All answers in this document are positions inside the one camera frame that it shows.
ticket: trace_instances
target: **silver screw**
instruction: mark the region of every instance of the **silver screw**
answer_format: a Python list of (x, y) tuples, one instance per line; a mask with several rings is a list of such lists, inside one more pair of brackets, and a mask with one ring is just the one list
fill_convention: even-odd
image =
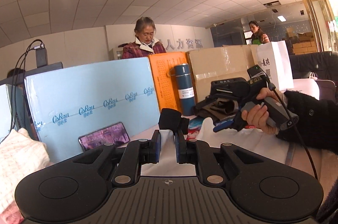
[(223, 182), (223, 178), (219, 175), (208, 176), (207, 181), (212, 184), (218, 184)]
[(131, 178), (127, 175), (119, 175), (115, 177), (115, 182), (119, 184), (125, 184), (131, 181)]

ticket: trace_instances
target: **qr code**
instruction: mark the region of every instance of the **qr code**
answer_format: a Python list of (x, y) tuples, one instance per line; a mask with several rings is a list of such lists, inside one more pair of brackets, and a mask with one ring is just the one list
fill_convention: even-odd
[(266, 69), (265, 70), (266, 75), (269, 77), (269, 79), (271, 80), (271, 74), (270, 74), (270, 69)]

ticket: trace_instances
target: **thermos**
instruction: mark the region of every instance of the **thermos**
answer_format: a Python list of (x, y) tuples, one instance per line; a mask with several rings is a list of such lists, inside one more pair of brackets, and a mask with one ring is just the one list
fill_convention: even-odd
[(193, 115), (193, 107), (196, 103), (189, 65), (187, 63), (176, 65), (174, 69), (179, 90), (182, 114), (184, 116)]

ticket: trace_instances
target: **smartphone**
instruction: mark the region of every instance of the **smartphone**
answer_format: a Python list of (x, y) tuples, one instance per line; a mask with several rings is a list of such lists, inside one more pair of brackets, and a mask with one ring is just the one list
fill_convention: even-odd
[(121, 146), (129, 141), (130, 138), (122, 122), (79, 137), (79, 143), (84, 152), (105, 143)]

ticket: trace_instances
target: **ceiling light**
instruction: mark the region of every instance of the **ceiling light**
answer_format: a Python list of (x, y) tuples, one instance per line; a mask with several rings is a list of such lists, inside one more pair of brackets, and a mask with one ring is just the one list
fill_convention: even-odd
[(282, 22), (285, 22), (286, 21), (286, 19), (284, 18), (284, 16), (277, 16), (277, 18), (280, 20), (280, 21), (282, 21)]

